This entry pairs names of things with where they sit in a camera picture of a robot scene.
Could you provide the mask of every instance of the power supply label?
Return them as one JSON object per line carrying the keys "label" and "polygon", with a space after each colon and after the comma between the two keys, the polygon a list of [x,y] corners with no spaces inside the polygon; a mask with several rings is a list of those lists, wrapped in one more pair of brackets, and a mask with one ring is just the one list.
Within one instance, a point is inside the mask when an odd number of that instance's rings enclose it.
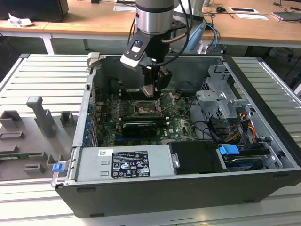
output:
{"label": "power supply label", "polygon": [[112,154],[112,177],[114,179],[150,176],[147,151],[113,152]]}

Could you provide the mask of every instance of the wooden desk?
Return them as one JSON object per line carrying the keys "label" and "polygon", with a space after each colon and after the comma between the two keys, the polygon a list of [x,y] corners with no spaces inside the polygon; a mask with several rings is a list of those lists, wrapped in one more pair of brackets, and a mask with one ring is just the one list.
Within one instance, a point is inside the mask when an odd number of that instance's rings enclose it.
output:
{"label": "wooden desk", "polygon": [[[228,7],[254,8],[260,14],[273,11],[284,11],[274,6],[274,0],[215,0],[216,4]],[[290,7],[300,8],[297,2],[282,2],[288,10]],[[7,21],[0,21],[0,32],[6,36],[23,36],[42,38],[47,52],[54,54],[52,38],[83,39],[85,49],[87,40],[126,40],[130,30],[134,12],[113,11],[114,3],[102,2],[91,4],[90,0],[68,0],[69,13],[62,23],[34,22],[35,26],[16,28]],[[204,7],[203,11],[216,11],[216,5]],[[301,24],[279,22],[273,15],[266,16],[269,20],[240,19],[232,14],[217,14],[213,18],[215,28],[221,34],[220,44],[253,45],[269,47],[301,48]],[[203,42],[209,42],[213,32],[206,30]]]}
{"label": "wooden desk", "polygon": [[[284,9],[273,5],[277,0],[215,0],[215,4],[222,4],[227,12],[233,13],[229,7],[254,8],[259,14],[271,14],[271,12],[284,12]],[[282,1],[283,7],[289,11],[290,7],[300,8],[297,2]],[[204,7],[203,12],[216,13],[216,5]],[[301,47],[301,24],[298,22],[279,22],[275,16],[266,16],[269,20],[240,19],[237,15],[232,19],[228,14],[218,14],[213,18],[215,28],[221,34],[223,44],[240,44],[255,46],[289,46],[297,44]],[[208,23],[211,18],[205,16]],[[212,39],[213,33],[206,31],[203,39]]]}
{"label": "wooden desk", "polygon": [[135,16],[134,12],[113,11],[115,4],[111,2],[68,0],[68,5],[63,23],[48,23],[44,32],[128,36]]}

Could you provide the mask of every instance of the black cable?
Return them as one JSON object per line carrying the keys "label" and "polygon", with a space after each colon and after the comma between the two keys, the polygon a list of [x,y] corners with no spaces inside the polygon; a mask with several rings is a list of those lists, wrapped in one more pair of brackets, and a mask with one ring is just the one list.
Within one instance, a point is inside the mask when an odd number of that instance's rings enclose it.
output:
{"label": "black cable", "polygon": [[193,88],[195,89],[195,91],[197,91],[197,88],[195,88],[195,86],[192,85],[192,83],[189,82],[189,81],[182,81],[179,85],[176,86],[175,90],[178,91],[178,90],[179,90],[179,87],[180,87],[182,84],[184,84],[184,83],[187,83],[187,84],[191,85],[191,87],[193,87]]}
{"label": "black cable", "polygon": [[186,15],[186,12],[185,12],[185,8],[182,4],[182,0],[178,0],[179,1],[179,4],[181,6],[181,9],[183,11],[183,14],[184,14],[184,18],[185,18],[185,23],[186,23],[186,29],[187,29],[187,34],[186,34],[186,41],[185,41],[185,44],[184,46],[182,47],[182,49],[177,53],[175,54],[174,57],[172,57],[171,59],[167,60],[167,61],[164,61],[162,63],[154,63],[153,64],[153,67],[161,67],[161,66],[165,66],[166,64],[169,64],[171,62],[173,62],[174,60],[176,60],[183,52],[184,50],[186,49],[187,45],[188,45],[188,42],[189,42],[189,36],[190,36],[190,31],[191,31],[191,28],[193,26],[193,15],[192,15],[192,8],[191,8],[191,2],[190,0],[188,0],[188,8],[189,8],[189,13],[190,13],[190,25],[188,23],[188,18],[187,18],[187,15]]}
{"label": "black cable", "polygon": [[291,73],[291,71],[294,69],[294,67],[297,65],[297,63],[301,60],[301,56],[299,57],[299,59],[296,61],[296,63],[291,67],[291,69],[289,70],[289,72],[286,74],[285,78],[283,79],[283,81],[285,81],[288,77],[288,75]]}
{"label": "black cable", "polygon": [[212,52],[214,52],[216,50],[216,48],[218,47],[218,44],[220,43],[220,40],[221,40],[221,34],[220,34],[220,32],[218,30],[216,30],[216,32],[218,34],[218,41],[217,41],[216,47],[214,48],[214,50],[212,50]]}
{"label": "black cable", "polygon": [[200,132],[203,133],[203,139],[204,139],[204,134],[208,135],[209,137],[211,137],[211,138],[213,139],[212,135],[211,135],[210,133],[208,133],[208,132],[205,131],[206,129],[209,129],[209,128],[200,129],[200,128],[197,127],[195,124],[193,124],[193,125],[194,125],[194,127],[195,127],[198,131],[200,131]]}
{"label": "black cable", "polygon": [[130,38],[131,38],[131,34],[132,34],[132,29],[133,29],[133,26],[134,26],[134,24],[135,24],[135,21],[136,21],[136,15],[135,15],[135,17],[134,17],[134,20],[133,20],[132,25],[131,25],[130,32],[129,32],[129,34],[128,34],[127,44],[129,44],[129,42],[130,42]]}

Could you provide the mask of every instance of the metal workbench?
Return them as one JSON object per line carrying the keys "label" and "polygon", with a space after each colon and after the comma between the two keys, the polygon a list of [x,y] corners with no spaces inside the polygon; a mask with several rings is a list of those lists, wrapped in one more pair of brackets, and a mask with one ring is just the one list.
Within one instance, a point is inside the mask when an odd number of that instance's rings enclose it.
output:
{"label": "metal workbench", "polygon": [[[85,55],[30,55],[19,59],[0,84],[0,113],[14,109],[21,117],[33,116],[25,103],[29,96],[40,95],[52,115],[61,111],[78,114],[88,75],[86,58]],[[300,145],[301,101],[264,62],[255,58],[235,58],[235,61]],[[242,95],[238,85],[235,86]],[[0,182],[0,223],[22,226],[301,224],[301,184],[284,187],[260,203],[79,219],[51,187],[50,180]]]}

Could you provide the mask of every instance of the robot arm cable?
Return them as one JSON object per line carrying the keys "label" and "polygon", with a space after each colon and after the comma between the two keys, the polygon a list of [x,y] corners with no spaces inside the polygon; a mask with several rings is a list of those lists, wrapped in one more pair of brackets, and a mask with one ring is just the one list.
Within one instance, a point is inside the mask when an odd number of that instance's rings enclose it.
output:
{"label": "robot arm cable", "polygon": [[191,2],[190,2],[190,0],[188,0],[188,7],[189,7],[189,13],[190,13],[190,25],[189,25],[188,18],[187,18],[184,6],[182,4],[182,1],[181,0],[178,0],[178,1],[179,1],[180,6],[181,6],[181,9],[183,11],[184,18],[185,18],[185,23],[186,23],[186,28],[187,28],[186,42],[185,42],[184,46],[182,47],[182,49],[173,58],[171,58],[171,59],[169,59],[167,61],[164,61],[162,63],[158,63],[158,64],[154,63],[153,64],[154,67],[165,66],[166,64],[169,64],[169,63],[173,62],[175,59],[177,59],[184,52],[184,50],[186,49],[186,47],[188,45],[188,42],[189,42],[189,33],[190,33],[190,31],[192,29],[192,26],[193,26],[193,15],[192,15]]}

